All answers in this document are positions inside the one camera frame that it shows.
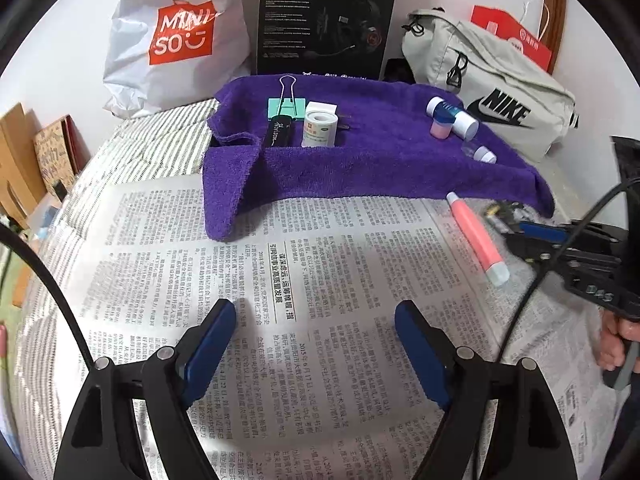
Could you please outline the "right hand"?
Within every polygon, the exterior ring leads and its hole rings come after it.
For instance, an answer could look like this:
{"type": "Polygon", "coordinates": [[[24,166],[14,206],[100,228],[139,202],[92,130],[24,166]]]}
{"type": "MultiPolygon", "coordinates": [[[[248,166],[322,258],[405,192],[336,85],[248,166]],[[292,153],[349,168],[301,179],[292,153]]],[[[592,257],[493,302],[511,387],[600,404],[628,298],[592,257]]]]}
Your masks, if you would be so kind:
{"type": "Polygon", "coordinates": [[[639,323],[619,318],[611,311],[603,311],[597,356],[598,365],[604,370],[615,370],[616,367],[622,366],[626,359],[624,341],[638,341],[639,339],[639,323]]]}

